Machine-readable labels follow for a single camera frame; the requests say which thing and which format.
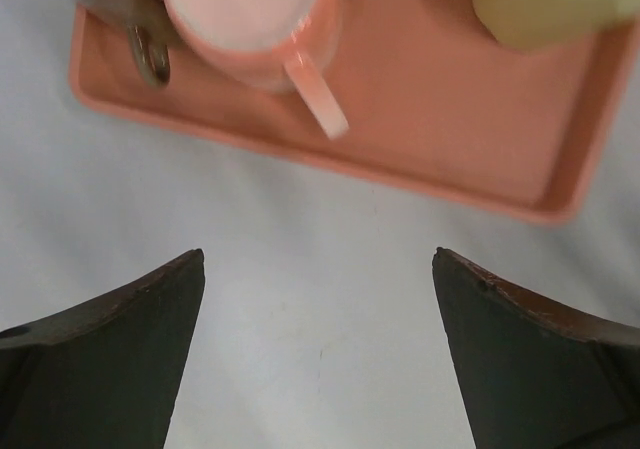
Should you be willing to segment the large peach mug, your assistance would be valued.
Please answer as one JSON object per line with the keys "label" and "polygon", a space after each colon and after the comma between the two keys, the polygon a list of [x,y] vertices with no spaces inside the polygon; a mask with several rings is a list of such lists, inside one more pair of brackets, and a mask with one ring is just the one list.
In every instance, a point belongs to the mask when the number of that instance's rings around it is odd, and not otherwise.
{"label": "large peach mug", "polygon": [[187,45],[232,79],[296,91],[330,139],[349,128],[323,72],[336,52],[343,0],[164,0]]}

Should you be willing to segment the yellow faceted mug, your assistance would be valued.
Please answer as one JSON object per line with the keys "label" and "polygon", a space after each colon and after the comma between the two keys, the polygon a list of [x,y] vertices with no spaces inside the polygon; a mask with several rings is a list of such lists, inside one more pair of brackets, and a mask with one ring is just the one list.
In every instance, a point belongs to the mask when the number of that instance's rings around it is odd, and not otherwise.
{"label": "yellow faceted mug", "polygon": [[529,51],[608,29],[639,15],[639,0],[472,0],[500,44]]}

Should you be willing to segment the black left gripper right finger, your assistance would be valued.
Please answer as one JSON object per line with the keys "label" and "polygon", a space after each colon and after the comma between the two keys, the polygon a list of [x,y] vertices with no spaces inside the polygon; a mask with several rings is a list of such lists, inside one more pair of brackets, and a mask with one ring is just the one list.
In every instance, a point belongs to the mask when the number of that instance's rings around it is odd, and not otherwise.
{"label": "black left gripper right finger", "polygon": [[478,448],[636,448],[639,330],[440,248],[432,275]]}

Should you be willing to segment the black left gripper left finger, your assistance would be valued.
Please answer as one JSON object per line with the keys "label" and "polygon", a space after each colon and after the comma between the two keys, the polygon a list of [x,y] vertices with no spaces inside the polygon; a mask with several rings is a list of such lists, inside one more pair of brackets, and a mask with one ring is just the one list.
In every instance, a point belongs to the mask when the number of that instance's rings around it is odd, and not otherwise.
{"label": "black left gripper left finger", "polygon": [[204,288],[204,253],[194,249],[2,331],[2,447],[163,447]]}

